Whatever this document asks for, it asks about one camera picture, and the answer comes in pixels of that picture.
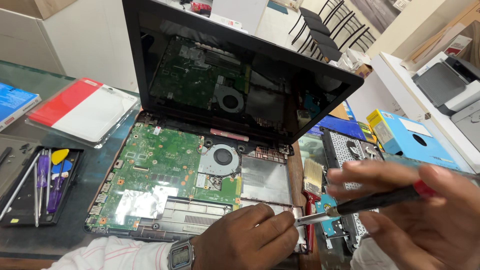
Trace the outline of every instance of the black laptop lid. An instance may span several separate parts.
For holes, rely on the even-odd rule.
[[[154,0],[123,6],[142,107],[151,112],[292,144],[363,84],[192,12]]]

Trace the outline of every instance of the sleeve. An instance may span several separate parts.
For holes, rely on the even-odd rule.
[[[392,259],[383,252],[373,238],[362,238],[353,252],[351,270],[398,270]]]
[[[65,254],[48,270],[168,270],[172,244],[102,237]]]

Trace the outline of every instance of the green circuit board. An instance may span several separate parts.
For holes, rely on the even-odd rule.
[[[123,193],[153,193],[156,186],[177,188],[178,197],[227,203],[238,209],[240,177],[224,178],[221,190],[208,188],[212,176],[202,178],[202,188],[196,186],[201,157],[197,148],[203,142],[198,135],[136,123],[98,195],[106,198],[93,206],[98,213],[89,216],[88,226],[135,231],[140,217],[116,215]]]
[[[210,110],[217,83],[248,93],[250,66],[200,45],[173,37],[153,78],[151,95]],[[218,65],[205,63],[206,54]]]

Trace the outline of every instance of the red and white package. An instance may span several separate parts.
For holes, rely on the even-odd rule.
[[[190,5],[192,5],[192,11],[196,13],[199,13],[200,10],[212,11],[212,7],[207,4],[191,2]]]

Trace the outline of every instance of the watch face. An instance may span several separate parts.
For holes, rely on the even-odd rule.
[[[172,250],[170,256],[170,265],[172,269],[180,268],[190,264],[190,247],[188,245],[180,246]]]

